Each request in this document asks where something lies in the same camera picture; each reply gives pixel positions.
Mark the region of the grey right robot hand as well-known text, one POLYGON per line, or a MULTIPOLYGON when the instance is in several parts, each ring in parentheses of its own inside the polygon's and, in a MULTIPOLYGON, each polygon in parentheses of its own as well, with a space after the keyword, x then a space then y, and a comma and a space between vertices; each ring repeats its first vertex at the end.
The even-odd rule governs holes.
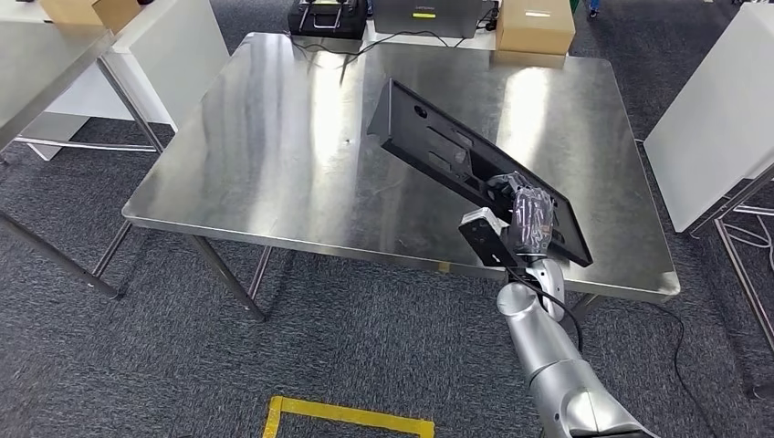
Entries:
POLYGON ((511 203, 508 243, 513 251, 520 256, 546 256, 554 219, 549 193, 518 172, 496 175, 487 186, 511 203))

